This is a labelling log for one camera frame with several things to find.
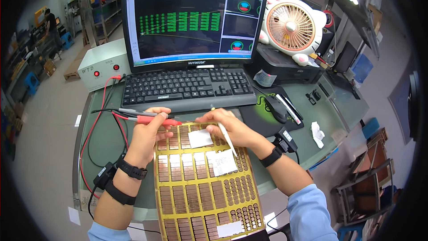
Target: hand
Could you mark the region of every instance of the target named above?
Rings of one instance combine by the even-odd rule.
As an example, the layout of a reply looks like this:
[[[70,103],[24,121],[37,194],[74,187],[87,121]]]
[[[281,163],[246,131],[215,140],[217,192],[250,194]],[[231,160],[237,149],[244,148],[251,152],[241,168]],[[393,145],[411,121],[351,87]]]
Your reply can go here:
[[[147,164],[153,160],[153,147],[157,141],[172,137],[174,134],[172,132],[158,133],[159,127],[168,117],[167,114],[171,112],[171,109],[152,107],[146,112],[155,112],[158,115],[148,125],[134,124],[131,145],[124,158],[130,165],[138,168],[146,168]],[[165,129],[170,130],[171,127],[165,126]]]
[[[226,128],[233,145],[248,147],[255,153],[260,147],[266,146],[270,142],[265,137],[250,129],[242,121],[237,119],[231,111],[223,108],[207,112],[202,117],[195,120],[199,123],[220,122]],[[220,128],[214,125],[207,126],[206,130],[222,139],[225,139]]]

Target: yellow pcb panel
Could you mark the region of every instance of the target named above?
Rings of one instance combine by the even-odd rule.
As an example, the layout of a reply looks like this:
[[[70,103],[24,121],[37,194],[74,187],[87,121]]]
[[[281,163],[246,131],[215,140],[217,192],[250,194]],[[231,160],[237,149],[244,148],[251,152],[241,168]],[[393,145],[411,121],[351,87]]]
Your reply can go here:
[[[156,205],[164,241],[225,241],[265,228],[247,149],[235,147],[238,170],[215,177],[207,155],[229,149],[227,143],[211,135],[214,144],[190,148],[189,132],[207,125],[172,127],[173,137],[155,147]],[[217,226],[237,221],[241,233],[219,238]]]

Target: man in black shirt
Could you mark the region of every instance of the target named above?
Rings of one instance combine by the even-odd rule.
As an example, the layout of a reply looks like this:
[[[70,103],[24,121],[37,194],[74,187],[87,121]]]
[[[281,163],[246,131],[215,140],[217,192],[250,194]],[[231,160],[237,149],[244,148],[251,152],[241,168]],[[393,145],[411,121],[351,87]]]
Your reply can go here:
[[[56,29],[55,15],[53,15],[51,13],[50,9],[46,9],[45,18],[46,18],[46,22],[47,22],[46,36],[53,38],[55,40],[55,43],[57,45],[58,50],[61,50],[62,41],[60,38],[60,33],[58,32],[58,29]]]

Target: person's right hand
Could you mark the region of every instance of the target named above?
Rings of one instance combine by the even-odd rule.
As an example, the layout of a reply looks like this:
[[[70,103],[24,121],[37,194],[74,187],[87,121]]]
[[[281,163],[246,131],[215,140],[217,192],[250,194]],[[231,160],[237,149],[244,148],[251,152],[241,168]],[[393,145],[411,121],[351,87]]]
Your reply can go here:
[[[202,117],[196,118],[195,121],[198,123],[222,123],[234,146],[248,147],[255,151],[258,150],[261,145],[267,145],[270,143],[265,137],[253,131],[242,121],[237,119],[231,111],[226,111],[223,108],[209,111]],[[225,139],[218,126],[209,125],[206,130],[215,136]]]

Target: monitor stand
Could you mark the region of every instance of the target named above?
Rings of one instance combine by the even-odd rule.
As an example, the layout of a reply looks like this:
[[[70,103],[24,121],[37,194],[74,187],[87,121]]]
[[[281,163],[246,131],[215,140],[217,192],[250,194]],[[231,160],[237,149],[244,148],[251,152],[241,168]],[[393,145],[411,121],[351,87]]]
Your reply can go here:
[[[341,77],[337,73],[334,73],[332,71],[326,71],[327,76],[329,77],[331,83],[335,85],[338,88],[344,89],[346,91],[349,91],[354,95],[354,97],[357,100],[360,100],[360,97],[358,96],[357,92],[354,89],[354,86],[344,77]]]

